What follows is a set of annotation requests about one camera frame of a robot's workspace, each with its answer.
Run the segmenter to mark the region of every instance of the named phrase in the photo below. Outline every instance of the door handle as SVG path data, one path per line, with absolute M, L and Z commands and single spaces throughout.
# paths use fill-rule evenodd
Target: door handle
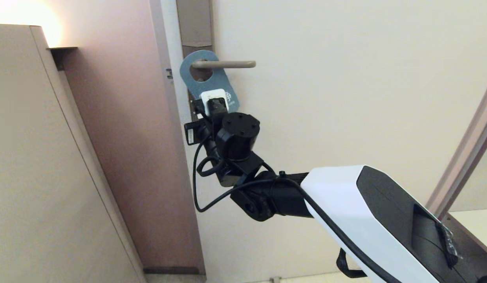
M 204 61 L 198 60 L 191 64 L 197 69 L 223 69 L 223 68 L 254 68 L 256 61 Z

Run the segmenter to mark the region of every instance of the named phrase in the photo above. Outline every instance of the beige cabinet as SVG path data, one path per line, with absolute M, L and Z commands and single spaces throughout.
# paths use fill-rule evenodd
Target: beige cabinet
M 0 278 L 140 282 L 57 100 L 40 34 L 0 25 Z

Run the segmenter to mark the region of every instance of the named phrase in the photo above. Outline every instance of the baseboard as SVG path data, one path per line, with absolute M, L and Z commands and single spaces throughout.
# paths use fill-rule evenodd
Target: baseboard
M 200 274 L 198 267 L 144 267 L 145 274 Z

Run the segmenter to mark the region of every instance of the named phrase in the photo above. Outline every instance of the pink wall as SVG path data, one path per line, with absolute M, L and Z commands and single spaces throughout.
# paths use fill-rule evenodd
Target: pink wall
M 62 24 L 60 46 L 79 47 L 64 62 L 66 75 L 144 266 L 204 272 L 175 94 L 165 85 L 149 2 L 47 4 Z

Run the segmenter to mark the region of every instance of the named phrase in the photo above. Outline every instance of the robotic arm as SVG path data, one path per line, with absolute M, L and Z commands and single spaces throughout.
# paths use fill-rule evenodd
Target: robotic arm
M 249 217 L 313 217 L 341 246 L 337 266 L 351 278 L 390 283 L 487 283 L 458 257 L 449 230 L 385 173 L 366 165 L 322 167 L 278 174 L 252 151 L 260 122 L 228 113 L 224 98 L 195 100 L 203 119 L 184 125 L 188 145 L 199 144 L 193 164 L 199 212 L 227 197 Z M 207 157 L 197 165 L 204 147 Z M 204 170 L 207 163 L 210 169 Z M 200 208 L 196 172 L 215 174 L 226 193 Z M 362 268 L 351 270 L 348 253 Z

